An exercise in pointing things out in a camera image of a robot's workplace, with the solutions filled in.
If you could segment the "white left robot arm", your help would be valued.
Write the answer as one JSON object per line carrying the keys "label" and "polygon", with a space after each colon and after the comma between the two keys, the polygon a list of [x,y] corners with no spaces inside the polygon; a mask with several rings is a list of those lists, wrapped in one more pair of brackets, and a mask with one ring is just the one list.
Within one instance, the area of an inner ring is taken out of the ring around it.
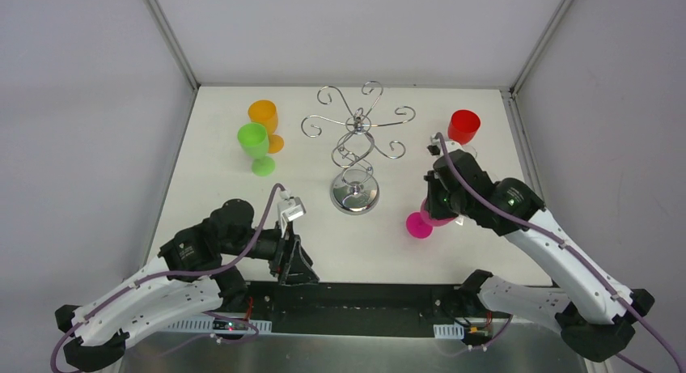
{"label": "white left robot arm", "polygon": [[144,338],[189,316],[248,305],[248,284],[237,269],[245,257],[267,261],[281,286],[316,284],[312,259],[294,233],[305,207],[297,197],[277,204],[273,229],[252,225],[252,205],[230,199],[200,223],[178,231],[157,256],[118,287],[83,305],[55,312],[63,336],[50,368],[63,354],[76,372],[94,372],[124,357]]}

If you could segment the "orange wine glass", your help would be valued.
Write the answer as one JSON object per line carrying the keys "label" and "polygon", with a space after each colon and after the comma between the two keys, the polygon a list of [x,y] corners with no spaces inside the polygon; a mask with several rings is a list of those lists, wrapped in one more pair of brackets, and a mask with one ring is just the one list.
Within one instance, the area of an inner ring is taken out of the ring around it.
{"label": "orange wine glass", "polygon": [[248,108],[248,117],[251,122],[263,125],[268,133],[269,154],[276,154],[284,147],[284,140],[276,134],[278,127],[277,107],[270,100],[257,100]]}

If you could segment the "red wine glass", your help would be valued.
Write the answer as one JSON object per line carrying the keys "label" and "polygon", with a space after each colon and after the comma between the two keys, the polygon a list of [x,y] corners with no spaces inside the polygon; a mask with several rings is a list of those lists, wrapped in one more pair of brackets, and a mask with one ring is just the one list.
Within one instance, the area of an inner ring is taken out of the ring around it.
{"label": "red wine glass", "polygon": [[476,113],[460,109],[452,113],[448,125],[448,137],[461,145],[470,143],[481,127],[481,119]]}

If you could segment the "green wine glass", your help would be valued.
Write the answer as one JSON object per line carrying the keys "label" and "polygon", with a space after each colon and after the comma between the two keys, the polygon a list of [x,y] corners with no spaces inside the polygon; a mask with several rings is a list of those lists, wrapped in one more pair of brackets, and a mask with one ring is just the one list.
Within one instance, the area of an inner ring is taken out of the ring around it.
{"label": "green wine glass", "polygon": [[253,174],[269,176],[273,173],[276,164],[269,157],[269,134],[263,125],[255,122],[243,125],[238,130],[237,139],[243,152],[252,159]]}

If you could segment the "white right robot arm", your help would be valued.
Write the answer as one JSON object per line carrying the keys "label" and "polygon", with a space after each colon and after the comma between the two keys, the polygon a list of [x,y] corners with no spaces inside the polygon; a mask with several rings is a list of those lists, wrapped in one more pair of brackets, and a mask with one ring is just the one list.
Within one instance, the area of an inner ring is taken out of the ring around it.
{"label": "white right robot arm", "polygon": [[590,260],[521,180],[491,181],[468,152],[427,149],[436,158],[424,176],[428,189],[422,209],[429,217],[470,218],[522,250],[557,284],[552,289],[522,286],[477,269],[444,297],[447,313],[522,317],[558,334],[593,362],[623,351],[636,333],[634,323],[647,315],[654,297],[617,282]]}

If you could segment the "pink wine glass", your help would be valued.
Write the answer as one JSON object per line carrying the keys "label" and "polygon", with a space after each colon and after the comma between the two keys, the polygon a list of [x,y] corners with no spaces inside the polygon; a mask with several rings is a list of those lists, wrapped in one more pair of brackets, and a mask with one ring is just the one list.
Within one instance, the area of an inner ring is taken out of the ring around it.
{"label": "pink wine glass", "polygon": [[406,218],[405,229],[413,238],[426,239],[431,236],[436,227],[446,226],[455,220],[456,217],[444,219],[431,218],[426,210],[426,199],[424,199],[419,211],[411,213]]}

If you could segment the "chrome wine glass rack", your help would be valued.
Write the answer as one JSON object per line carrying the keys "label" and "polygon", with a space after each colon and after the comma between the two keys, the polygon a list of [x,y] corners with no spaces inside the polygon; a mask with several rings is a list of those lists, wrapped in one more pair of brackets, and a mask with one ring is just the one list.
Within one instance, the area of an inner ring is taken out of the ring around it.
{"label": "chrome wine glass rack", "polygon": [[386,159],[396,160],[404,157],[407,150],[405,144],[399,140],[391,140],[387,150],[383,150],[371,131],[407,124],[417,115],[413,107],[402,105],[394,110],[394,115],[399,117],[397,121],[375,123],[371,119],[371,113],[383,96],[383,84],[375,80],[367,81],[361,86],[360,91],[364,96],[375,96],[367,108],[351,108],[345,94],[338,87],[321,87],[317,91],[317,101],[322,105],[330,105],[333,102],[332,95],[337,94],[345,106],[347,117],[343,121],[337,121],[312,114],[304,117],[300,123],[301,132],[309,138],[318,138],[323,133],[317,125],[319,121],[339,125],[345,130],[330,152],[330,159],[340,172],[329,185],[328,193],[338,211],[353,216],[372,211],[380,200],[379,182],[375,178],[375,170],[368,157],[377,152]]}

